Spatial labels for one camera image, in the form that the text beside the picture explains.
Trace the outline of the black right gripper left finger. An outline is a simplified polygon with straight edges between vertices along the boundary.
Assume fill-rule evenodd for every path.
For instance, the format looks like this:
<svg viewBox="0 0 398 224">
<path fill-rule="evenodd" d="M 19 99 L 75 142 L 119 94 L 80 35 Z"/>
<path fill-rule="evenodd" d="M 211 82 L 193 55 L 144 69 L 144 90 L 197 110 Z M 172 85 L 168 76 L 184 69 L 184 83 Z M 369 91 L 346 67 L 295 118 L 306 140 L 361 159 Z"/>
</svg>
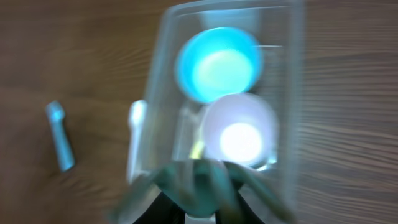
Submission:
<svg viewBox="0 0 398 224">
<path fill-rule="evenodd" d="M 164 193 L 133 224 L 184 224 L 185 212 Z"/>
</svg>

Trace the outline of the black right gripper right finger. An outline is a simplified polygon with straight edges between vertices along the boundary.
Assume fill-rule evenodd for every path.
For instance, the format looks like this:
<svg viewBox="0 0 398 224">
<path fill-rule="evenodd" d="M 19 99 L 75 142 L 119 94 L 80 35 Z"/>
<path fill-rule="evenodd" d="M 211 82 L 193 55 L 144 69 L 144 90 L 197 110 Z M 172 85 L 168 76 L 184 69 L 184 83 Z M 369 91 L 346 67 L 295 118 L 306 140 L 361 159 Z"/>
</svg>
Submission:
<svg viewBox="0 0 398 224">
<path fill-rule="evenodd" d="M 238 214 L 240 218 L 238 219 L 239 224 L 264 224 L 264 222 L 250 209 L 249 205 L 243 199 L 240 194 L 236 195 L 238 202 Z M 215 213 L 215 223 L 216 224 L 227 224 L 228 222 L 223 220 L 220 211 Z"/>
</svg>

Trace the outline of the pink plastic cup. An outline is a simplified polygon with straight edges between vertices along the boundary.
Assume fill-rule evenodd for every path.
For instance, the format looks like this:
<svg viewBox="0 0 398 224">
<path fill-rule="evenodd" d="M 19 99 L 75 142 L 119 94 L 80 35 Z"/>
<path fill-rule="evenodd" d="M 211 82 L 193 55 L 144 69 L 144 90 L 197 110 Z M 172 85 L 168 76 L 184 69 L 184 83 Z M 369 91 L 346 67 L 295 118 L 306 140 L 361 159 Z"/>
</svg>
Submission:
<svg viewBox="0 0 398 224">
<path fill-rule="evenodd" d="M 226 95 L 205 107 L 200 135 L 205 158 L 260 170 L 277 162 L 279 121 L 257 95 Z"/>
</svg>

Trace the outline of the white plastic spoon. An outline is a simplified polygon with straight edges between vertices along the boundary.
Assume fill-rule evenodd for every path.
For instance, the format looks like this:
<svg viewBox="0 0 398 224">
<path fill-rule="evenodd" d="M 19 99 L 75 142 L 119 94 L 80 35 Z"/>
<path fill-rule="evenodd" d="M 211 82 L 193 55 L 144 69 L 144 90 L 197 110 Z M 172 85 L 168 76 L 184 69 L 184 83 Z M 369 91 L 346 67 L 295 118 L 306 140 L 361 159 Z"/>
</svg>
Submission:
<svg viewBox="0 0 398 224">
<path fill-rule="evenodd" d="M 131 104 L 128 116 L 128 126 L 130 129 L 130 143 L 127 158 L 126 180 L 130 184 L 139 172 L 137 161 L 139 157 L 139 145 L 141 140 L 142 128 L 146 117 L 147 102 L 137 100 Z"/>
</svg>

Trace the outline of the light blue plastic fork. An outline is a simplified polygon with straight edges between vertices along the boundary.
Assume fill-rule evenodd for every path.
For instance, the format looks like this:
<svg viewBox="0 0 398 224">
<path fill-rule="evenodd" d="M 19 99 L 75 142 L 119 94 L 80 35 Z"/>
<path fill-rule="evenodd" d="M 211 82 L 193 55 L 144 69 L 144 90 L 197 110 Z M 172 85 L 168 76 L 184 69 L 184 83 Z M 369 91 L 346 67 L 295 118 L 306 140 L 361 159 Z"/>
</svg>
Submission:
<svg viewBox="0 0 398 224">
<path fill-rule="evenodd" d="M 45 108 L 45 112 L 55 143 L 59 169 L 62 172 L 66 172 L 75 165 L 75 158 L 65 128 L 63 127 L 65 112 L 58 101 L 49 103 Z"/>
</svg>

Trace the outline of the light blue plastic bowl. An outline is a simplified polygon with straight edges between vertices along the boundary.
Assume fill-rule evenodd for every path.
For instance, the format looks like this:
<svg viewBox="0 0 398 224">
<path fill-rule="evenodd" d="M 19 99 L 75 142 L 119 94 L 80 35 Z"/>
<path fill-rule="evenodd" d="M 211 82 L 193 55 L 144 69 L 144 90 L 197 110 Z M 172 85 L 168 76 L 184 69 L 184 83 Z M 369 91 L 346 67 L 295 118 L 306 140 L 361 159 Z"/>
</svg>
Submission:
<svg viewBox="0 0 398 224">
<path fill-rule="evenodd" d="M 204 30 L 184 43 L 174 74 L 181 92 L 198 103 L 243 93 L 258 81 L 264 69 L 259 41 L 234 27 Z"/>
</svg>

